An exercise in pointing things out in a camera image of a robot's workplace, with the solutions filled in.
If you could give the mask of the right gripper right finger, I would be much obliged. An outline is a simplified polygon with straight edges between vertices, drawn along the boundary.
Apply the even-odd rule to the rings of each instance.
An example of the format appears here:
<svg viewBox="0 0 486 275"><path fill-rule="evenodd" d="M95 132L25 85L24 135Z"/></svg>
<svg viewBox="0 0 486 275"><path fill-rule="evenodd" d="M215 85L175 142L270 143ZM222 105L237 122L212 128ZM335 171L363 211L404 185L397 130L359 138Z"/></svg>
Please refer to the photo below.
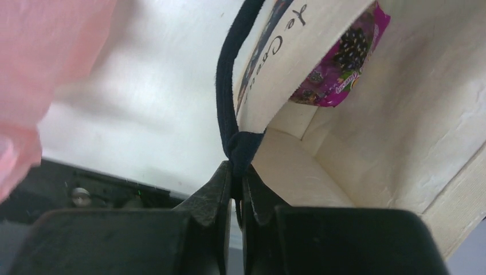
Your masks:
<svg viewBox="0 0 486 275"><path fill-rule="evenodd" d="M276 207L289 204L272 191L253 167L242 180L245 274L284 274Z"/></svg>

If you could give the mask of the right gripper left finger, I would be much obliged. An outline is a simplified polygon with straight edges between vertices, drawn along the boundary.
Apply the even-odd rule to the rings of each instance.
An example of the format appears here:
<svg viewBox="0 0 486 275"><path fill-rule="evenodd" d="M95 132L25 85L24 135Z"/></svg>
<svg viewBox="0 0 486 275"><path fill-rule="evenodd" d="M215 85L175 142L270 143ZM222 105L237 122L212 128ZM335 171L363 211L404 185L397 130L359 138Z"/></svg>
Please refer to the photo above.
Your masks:
<svg viewBox="0 0 486 275"><path fill-rule="evenodd" d="M190 215L181 250L181 274L226 274L231 183L231 164L223 161L206 184L174 208Z"/></svg>

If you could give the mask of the purple snack packet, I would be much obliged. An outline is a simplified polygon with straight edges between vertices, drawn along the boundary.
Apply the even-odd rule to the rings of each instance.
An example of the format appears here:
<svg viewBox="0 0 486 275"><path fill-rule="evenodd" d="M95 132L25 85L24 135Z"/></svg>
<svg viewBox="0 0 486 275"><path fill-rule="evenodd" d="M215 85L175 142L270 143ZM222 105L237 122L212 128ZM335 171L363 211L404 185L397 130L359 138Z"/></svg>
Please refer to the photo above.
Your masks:
<svg viewBox="0 0 486 275"><path fill-rule="evenodd" d="M317 107L336 107L351 92L390 23L378 1L373 2L341 35L340 39L289 98Z"/></svg>

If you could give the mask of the beige canvas tote bag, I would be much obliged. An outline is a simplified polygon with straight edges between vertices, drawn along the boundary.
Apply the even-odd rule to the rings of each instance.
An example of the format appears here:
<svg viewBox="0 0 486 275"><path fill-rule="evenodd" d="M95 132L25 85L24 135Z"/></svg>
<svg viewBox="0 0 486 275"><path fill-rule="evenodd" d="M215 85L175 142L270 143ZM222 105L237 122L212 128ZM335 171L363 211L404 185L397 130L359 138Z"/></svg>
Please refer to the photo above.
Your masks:
<svg viewBox="0 0 486 275"><path fill-rule="evenodd" d="M253 167L289 204L411 211L449 258L485 217L484 1L378 1L391 20L348 96L289 100L373 2L241 9L237 131L263 135Z"/></svg>

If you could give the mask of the pink plastic grocery bag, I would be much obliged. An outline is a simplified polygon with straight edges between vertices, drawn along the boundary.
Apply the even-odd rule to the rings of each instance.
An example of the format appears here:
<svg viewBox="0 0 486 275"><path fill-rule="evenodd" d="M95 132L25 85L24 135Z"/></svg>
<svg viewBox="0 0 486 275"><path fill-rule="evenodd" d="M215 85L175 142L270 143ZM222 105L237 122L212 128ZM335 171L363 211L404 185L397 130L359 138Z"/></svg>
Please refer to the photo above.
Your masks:
<svg viewBox="0 0 486 275"><path fill-rule="evenodd" d="M115 1L1 2L1 199L41 161L55 89L89 75Z"/></svg>

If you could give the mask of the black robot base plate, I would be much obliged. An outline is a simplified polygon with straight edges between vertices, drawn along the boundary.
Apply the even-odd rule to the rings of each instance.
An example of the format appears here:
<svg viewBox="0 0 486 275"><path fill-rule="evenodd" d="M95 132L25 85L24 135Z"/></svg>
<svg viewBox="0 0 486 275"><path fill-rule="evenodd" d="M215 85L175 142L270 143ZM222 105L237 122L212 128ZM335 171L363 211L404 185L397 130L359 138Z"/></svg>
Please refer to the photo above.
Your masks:
<svg viewBox="0 0 486 275"><path fill-rule="evenodd" d="M32 168L1 203L1 222L32 224L58 209L173 208L188 196L161 187L99 174L50 160Z"/></svg>

